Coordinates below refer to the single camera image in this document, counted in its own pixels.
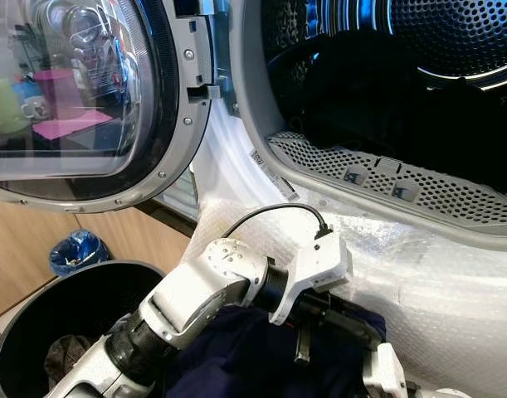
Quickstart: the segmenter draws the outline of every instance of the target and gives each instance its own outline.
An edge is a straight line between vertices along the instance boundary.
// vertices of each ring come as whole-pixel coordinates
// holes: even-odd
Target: metal screw
[[[194,51],[192,51],[192,50],[185,50],[185,52],[183,53],[183,55],[188,60],[193,60],[194,59]]]

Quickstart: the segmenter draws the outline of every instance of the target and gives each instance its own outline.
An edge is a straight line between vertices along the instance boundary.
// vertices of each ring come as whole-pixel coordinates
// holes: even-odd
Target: washing machine door
[[[107,211],[181,175],[215,92],[209,17],[183,8],[0,0],[1,200]]]

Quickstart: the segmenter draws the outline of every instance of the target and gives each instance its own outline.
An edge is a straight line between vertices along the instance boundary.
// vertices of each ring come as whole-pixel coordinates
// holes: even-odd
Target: wooden floor
[[[97,215],[56,214],[0,202],[0,315],[55,275],[51,248],[69,233],[96,233],[117,260],[139,260],[169,272],[189,239],[134,208]]]

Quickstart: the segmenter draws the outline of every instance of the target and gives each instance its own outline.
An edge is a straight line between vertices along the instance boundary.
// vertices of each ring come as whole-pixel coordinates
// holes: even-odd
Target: power cord
[[[319,222],[319,230],[314,237],[315,240],[318,240],[322,236],[328,235],[333,231],[329,228],[329,226],[327,226],[327,223],[325,222],[325,220],[323,219],[323,217],[321,216],[319,211],[314,209],[312,206],[304,205],[302,203],[281,203],[279,205],[262,207],[260,209],[257,209],[255,211],[251,212],[250,214],[243,216],[239,221],[237,221],[235,224],[233,224],[226,231],[225,234],[222,235],[222,238],[228,238],[229,235],[232,234],[239,226],[241,226],[242,224],[244,224],[244,222],[250,220],[254,216],[258,216],[259,214],[264,213],[266,211],[285,209],[285,208],[303,209],[303,210],[307,210],[307,211],[311,212],[312,214],[314,214],[314,216],[316,217],[316,219]]]

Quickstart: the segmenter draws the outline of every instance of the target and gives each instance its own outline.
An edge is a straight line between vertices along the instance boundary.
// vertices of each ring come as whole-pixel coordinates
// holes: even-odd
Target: door glass window
[[[114,175],[153,118],[132,2],[0,0],[0,180]]]

